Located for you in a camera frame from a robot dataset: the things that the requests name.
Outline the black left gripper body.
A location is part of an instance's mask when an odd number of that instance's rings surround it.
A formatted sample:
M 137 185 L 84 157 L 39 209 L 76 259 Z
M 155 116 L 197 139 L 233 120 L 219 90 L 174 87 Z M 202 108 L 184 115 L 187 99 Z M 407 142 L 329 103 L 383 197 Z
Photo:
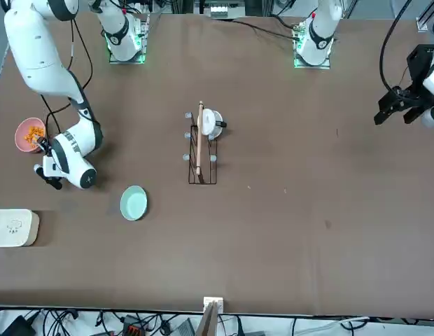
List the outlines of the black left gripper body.
M 431 67 L 434 55 L 434 44 L 419 44 L 407 56 L 407 65 L 411 83 L 405 88 L 399 88 L 398 94 L 406 99 L 429 102 L 432 94 L 424 87 L 423 81 Z

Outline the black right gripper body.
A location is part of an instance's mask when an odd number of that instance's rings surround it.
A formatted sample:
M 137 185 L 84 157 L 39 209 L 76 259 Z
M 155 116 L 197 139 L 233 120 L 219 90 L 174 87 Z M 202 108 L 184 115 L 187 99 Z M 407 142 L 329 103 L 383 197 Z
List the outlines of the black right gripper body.
M 52 155 L 52 146 L 50 144 L 50 139 L 48 137 L 45 136 L 40 136 L 37 140 L 36 140 L 36 145 L 38 146 L 39 149 L 41 149 L 45 155 L 47 156 L 51 156 Z

